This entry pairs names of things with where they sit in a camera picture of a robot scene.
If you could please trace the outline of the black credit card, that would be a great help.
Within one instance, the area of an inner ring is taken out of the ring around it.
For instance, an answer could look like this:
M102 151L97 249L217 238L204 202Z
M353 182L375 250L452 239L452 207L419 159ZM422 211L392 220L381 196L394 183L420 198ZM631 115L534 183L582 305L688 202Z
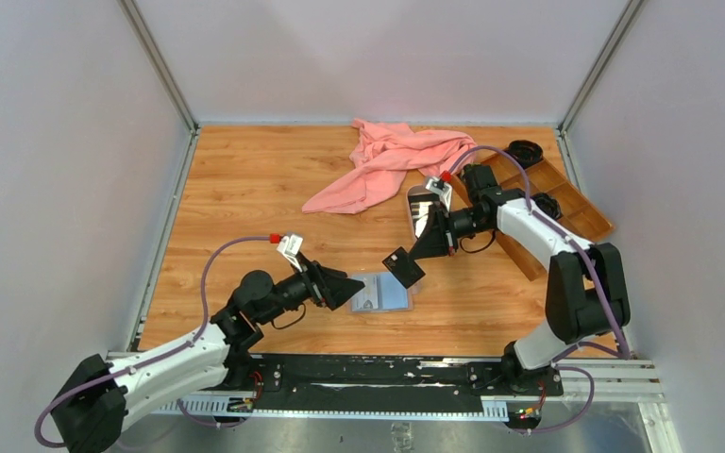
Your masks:
M425 276L424 270L403 247L386 256L382 264L405 289L410 289Z

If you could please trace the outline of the pink card holder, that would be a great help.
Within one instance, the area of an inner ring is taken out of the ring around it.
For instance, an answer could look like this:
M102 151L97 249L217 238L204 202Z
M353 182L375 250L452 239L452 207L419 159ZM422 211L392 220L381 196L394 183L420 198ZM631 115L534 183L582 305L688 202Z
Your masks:
M389 272L364 273L377 274L379 276L379 303L380 308L373 312L352 312L349 301L347 305L351 313L373 314L387 312L401 312L413 309L414 289L405 289Z

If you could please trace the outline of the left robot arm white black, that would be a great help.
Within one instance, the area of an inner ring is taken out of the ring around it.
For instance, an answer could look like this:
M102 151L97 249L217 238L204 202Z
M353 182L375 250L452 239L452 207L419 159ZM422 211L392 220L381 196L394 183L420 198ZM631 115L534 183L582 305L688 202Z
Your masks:
M192 392L224 385L242 389L253 376L250 348L272 323L307 302L337 310L363 290L346 273L303 261L280 282L247 273L227 304L204 327L120 360L95 354L60 389L50 415L70 452L103 452L134 423Z

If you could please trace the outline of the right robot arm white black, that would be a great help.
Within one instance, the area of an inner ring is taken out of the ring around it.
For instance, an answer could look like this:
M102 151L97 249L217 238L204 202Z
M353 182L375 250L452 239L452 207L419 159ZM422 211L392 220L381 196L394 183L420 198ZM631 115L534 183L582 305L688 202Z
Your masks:
M520 189L504 190L493 170L467 164L460 178L470 207L450 211L432 201L426 224L410 250L398 249L385 264L405 288L424 275L418 261L451 256L479 233L500 233L517 241L547 271L545 319L529 335L508 344L501 358L507 390L524 394L539 371L559 361L580 341L613 333L617 355L629 353L622 328L631 308L618 249L593 243L563 227Z

